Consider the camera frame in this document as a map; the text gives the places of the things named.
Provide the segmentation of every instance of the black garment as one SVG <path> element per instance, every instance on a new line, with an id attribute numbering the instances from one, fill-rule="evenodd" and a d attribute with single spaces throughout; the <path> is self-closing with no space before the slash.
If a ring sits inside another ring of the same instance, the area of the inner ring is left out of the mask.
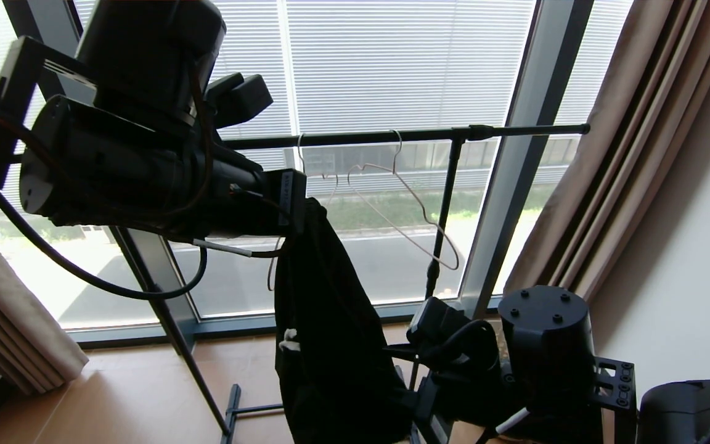
<path id="1" fill-rule="evenodd" d="M 275 354 L 296 444 L 389 444 L 409 434 L 410 411 L 388 399 L 405 385 L 382 352 L 380 317 L 315 199 L 306 201 L 303 235 L 278 259 L 275 323 L 277 345 L 287 329 L 301 345 Z"/>

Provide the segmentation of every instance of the wooden floor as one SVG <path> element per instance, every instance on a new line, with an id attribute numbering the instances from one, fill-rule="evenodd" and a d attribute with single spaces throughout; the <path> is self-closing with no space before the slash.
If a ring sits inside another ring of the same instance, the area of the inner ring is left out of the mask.
<path id="1" fill-rule="evenodd" d="M 406 342 L 406 325 L 386 326 L 388 343 Z M 218 444 L 221 431 L 194 380 L 169 345 L 90 351 L 76 381 L 39 397 L 17 397 L 0 411 L 0 444 Z M 198 343 L 195 359 L 224 411 L 235 382 L 240 406 L 281 402 L 274 337 Z M 409 377 L 411 365 L 398 361 Z M 471 444 L 478 427 L 459 425 L 451 444 Z M 282 413 L 237 421 L 237 444 L 290 444 Z"/>

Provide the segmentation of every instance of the white wall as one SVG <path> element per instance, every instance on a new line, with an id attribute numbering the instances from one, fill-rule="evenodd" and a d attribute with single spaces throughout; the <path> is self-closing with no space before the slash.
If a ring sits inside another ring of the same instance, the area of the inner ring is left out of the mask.
<path id="1" fill-rule="evenodd" d="M 635 362 L 639 395 L 710 379 L 710 92 L 592 306 L 600 356 Z"/>

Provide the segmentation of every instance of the wire hanger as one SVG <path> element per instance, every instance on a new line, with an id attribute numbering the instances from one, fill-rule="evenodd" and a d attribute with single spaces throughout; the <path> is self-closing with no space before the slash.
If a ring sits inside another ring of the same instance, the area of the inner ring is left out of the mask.
<path id="1" fill-rule="evenodd" d="M 303 148 L 301 147 L 302 141 L 303 141 L 303 133 L 301 133 L 298 136 L 298 143 L 296 143 L 296 146 L 298 147 L 298 157 L 301 158 L 301 171 L 303 171 L 303 174 L 306 174 L 306 172 L 305 172 L 305 158 L 303 157 Z M 335 196 L 336 191 L 338 191 L 338 174 L 336 174 L 336 173 L 325 174 L 323 172 L 319 175 L 322 177 L 323 180 L 328 180 L 328 179 L 330 179 L 330 177 L 335 177 L 335 179 L 336 179 L 336 183 L 335 183 L 335 185 L 333 185 L 333 192 L 330 193 L 330 196 L 328 196 L 327 200 L 325 200 L 324 206 L 327 206 L 330 204 L 330 201 L 333 200 L 333 196 Z M 280 242 L 281 242 L 280 237 L 275 240 L 274 250 L 278 250 Z M 274 290 L 274 287 L 271 285 L 271 278 L 273 277 L 274 264 L 275 264 L 275 258 L 271 258 L 270 265 L 267 267 L 267 290 L 268 290 L 268 292 L 272 292 Z"/>
<path id="2" fill-rule="evenodd" d="M 398 132 L 396 129 L 392 129 L 391 131 L 395 132 L 399 138 L 399 146 L 396 149 L 396 154 L 394 154 L 394 163 L 391 166 L 391 168 L 385 168 L 385 166 L 383 167 L 381 165 L 375 165 L 374 163 L 364 163 L 362 165 L 353 165 L 352 168 L 350 168 L 349 171 L 347 171 L 347 185 L 349 186 L 350 189 L 352 189 L 352 191 L 355 194 L 357 194 L 358 197 L 360 197 L 361 200 L 363 200 L 363 202 L 366 205 L 371 207 L 371 209 L 374 210 L 375 213 L 379 214 L 380 217 L 382 217 L 388 224 L 390 224 L 391 227 L 394 228 L 394 230 L 397 230 L 400 233 L 400 235 L 404 236 L 405 239 L 409 240 L 409 242 L 411 242 L 412 245 L 416 245 L 416 247 L 418 247 L 419 250 L 423 251 L 423 253 L 426 253 L 426 256 L 429 256 L 430 258 L 439 262 L 439 264 L 446 267 L 446 269 L 457 270 L 459 268 L 459 253 L 457 253 L 456 247 L 454 247 L 454 243 L 451 241 L 451 238 L 448 237 L 445 230 L 443 230 L 443 227 L 440 227 L 440 225 L 437 224 L 437 222 L 433 222 L 433 221 L 429 220 L 429 217 L 426 214 L 426 206 L 420 200 L 420 197 L 418 197 L 418 195 L 415 193 L 415 191 L 413 191 L 412 188 L 409 187 L 409 185 L 405 182 L 405 179 L 403 179 L 402 176 L 396 172 L 396 160 L 398 159 L 398 155 L 400 154 L 400 152 L 402 152 L 402 146 L 404 144 L 404 141 L 402 140 L 402 134 L 400 132 Z M 400 182 L 402 183 L 402 185 L 404 186 L 404 188 L 406 188 L 407 191 L 409 191 L 412 194 L 412 197 L 414 197 L 416 202 L 418 202 L 418 205 L 420 205 L 420 209 L 423 212 L 423 220 L 425 220 L 427 224 L 433 225 L 435 228 L 437 228 L 437 231 L 442 233 L 445 240 L 448 241 L 449 245 L 451 245 L 451 250 L 454 251 L 454 258 L 456 259 L 456 264 L 451 266 L 448 263 L 444 262 L 443 259 L 441 259 L 437 256 L 434 256 L 434 253 L 431 253 L 431 251 L 423 248 L 420 244 L 418 244 L 418 242 L 412 240 L 412 238 L 410 238 L 406 233 L 404 233 L 404 231 L 402 231 L 401 228 L 397 227 L 396 224 L 391 222 L 391 220 L 389 220 L 383 213 L 380 213 L 380 211 L 377 210 L 377 208 L 375 208 L 375 206 L 372 205 L 371 202 L 366 200 L 366 198 L 363 196 L 363 194 L 361 194 L 357 189 L 355 189 L 355 187 L 352 185 L 352 182 L 350 182 L 350 175 L 352 175 L 353 170 L 356 168 L 359 171 L 364 171 L 366 168 L 376 168 L 378 170 L 387 171 L 387 172 L 391 173 L 392 175 L 394 175 L 396 177 L 396 179 L 399 179 Z"/>

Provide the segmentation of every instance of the brown curtain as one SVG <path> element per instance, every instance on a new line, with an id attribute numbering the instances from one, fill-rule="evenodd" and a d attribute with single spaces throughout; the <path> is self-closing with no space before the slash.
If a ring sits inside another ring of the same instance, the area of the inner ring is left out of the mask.
<path id="1" fill-rule="evenodd" d="M 505 287 L 594 294 L 642 219 L 710 87 L 710 1 L 634 2 L 577 155 Z"/>
<path id="2" fill-rule="evenodd" d="M 0 373 L 24 393 L 75 379 L 88 362 L 0 253 Z"/>

